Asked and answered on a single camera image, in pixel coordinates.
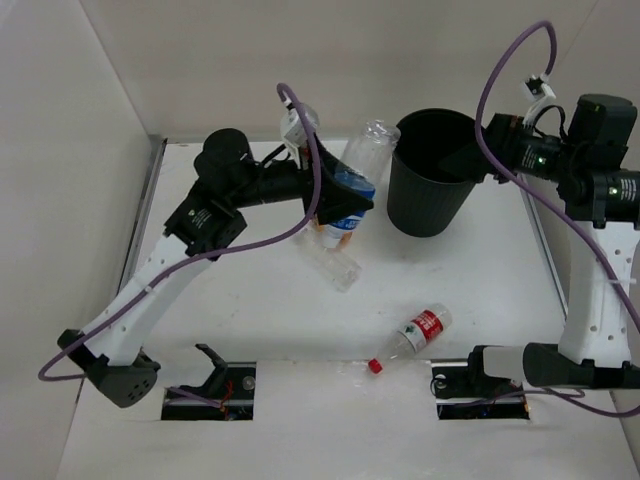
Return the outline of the blue label water bottle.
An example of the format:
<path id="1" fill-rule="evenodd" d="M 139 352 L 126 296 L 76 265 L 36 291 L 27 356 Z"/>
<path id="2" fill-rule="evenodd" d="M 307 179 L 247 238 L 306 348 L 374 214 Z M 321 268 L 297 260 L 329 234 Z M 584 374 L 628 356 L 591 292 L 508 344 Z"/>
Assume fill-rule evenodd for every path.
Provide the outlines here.
<path id="1" fill-rule="evenodd" d="M 400 130 L 383 120 L 369 120 L 350 137 L 340 157 L 334 178 L 372 200 L 401 136 Z M 325 248 L 345 246 L 365 215 L 364 210 L 323 226 L 321 243 Z"/>

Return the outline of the clear crushed plastic bottle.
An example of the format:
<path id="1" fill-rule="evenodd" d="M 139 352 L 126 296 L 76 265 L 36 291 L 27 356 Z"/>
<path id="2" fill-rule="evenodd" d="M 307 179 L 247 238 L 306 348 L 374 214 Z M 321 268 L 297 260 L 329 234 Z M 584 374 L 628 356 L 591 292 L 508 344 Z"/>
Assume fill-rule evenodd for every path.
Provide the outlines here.
<path id="1" fill-rule="evenodd" d="M 315 230 L 301 230 L 293 237 L 293 242 L 304 262 L 335 290 L 347 292 L 359 279 L 360 265 L 341 250 L 325 248 Z"/>

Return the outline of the orange juice bottle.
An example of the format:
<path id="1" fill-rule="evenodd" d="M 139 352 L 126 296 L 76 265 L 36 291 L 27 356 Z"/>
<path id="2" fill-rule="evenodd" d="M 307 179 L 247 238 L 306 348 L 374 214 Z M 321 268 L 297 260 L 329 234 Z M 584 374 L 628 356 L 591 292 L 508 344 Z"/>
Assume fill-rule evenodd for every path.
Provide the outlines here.
<path id="1" fill-rule="evenodd" d="M 336 250 L 342 249 L 348 244 L 359 222 L 360 220 L 355 215 L 329 224 L 321 224 L 315 218 L 312 226 L 317 232 L 320 245 L 327 249 Z"/>

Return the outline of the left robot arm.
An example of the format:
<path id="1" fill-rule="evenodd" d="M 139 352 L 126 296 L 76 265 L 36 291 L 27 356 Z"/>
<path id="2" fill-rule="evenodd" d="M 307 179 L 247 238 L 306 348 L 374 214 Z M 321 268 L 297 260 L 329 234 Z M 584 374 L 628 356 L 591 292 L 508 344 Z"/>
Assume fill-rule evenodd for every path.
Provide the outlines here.
<path id="1" fill-rule="evenodd" d="M 281 144 L 255 160 L 244 133 L 212 133 L 194 160 L 196 180 L 165 221 L 143 266 L 105 310 L 58 338 L 61 352 L 111 403 L 129 408 L 155 386 L 160 365 L 143 345 L 186 287 L 221 256 L 263 248 L 283 235 L 235 245 L 246 229 L 244 208 L 301 201 L 305 222 L 331 224 L 374 206 L 367 187 L 349 184 L 353 168 L 317 137 Z"/>

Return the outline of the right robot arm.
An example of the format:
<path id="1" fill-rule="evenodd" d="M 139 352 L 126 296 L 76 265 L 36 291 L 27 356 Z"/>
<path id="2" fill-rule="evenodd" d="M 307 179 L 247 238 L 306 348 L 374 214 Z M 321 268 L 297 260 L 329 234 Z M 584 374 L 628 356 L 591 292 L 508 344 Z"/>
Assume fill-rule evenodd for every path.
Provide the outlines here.
<path id="1" fill-rule="evenodd" d="M 439 160 L 456 179 L 506 182 L 518 173 L 556 184 L 571 241 L 568 313 L 556 344 L 476 348 L 482 360 L 464 370 L 473 394 L 489 394 L 500 377 L 536 387 L 636 390 L 624 299 L 639 244 L 639 174 L 622 168 L 638 111 L 627 99 L 584 94 L 558 135 L 537 131 L 535 119 L 497 114 L 472 140 Z"/>

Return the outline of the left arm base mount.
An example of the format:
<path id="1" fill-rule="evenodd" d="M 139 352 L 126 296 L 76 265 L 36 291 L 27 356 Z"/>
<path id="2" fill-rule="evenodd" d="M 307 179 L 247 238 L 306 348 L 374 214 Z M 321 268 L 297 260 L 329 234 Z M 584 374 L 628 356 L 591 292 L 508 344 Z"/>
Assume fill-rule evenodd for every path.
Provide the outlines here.
<path id="1" fill-rule="evenodd" d="M 257 364 L 227 362 L 207 344 L 195 348 L 212 363 L 199 386 L 181 385 L 166 391 L 162 421 L 251 421 L 254 417 Z"/>

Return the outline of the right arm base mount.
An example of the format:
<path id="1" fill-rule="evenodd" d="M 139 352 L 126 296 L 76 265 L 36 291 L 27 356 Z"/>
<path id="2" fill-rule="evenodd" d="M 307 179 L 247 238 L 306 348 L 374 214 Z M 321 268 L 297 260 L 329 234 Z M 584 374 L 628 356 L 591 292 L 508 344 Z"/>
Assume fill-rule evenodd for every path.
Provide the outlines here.
<path id="1" fill-rule="evenodd" d="M 431 363 L 430 390 L 439 420 L 529 420 L 520 383 L 477 373 L 466 360 Z"/>

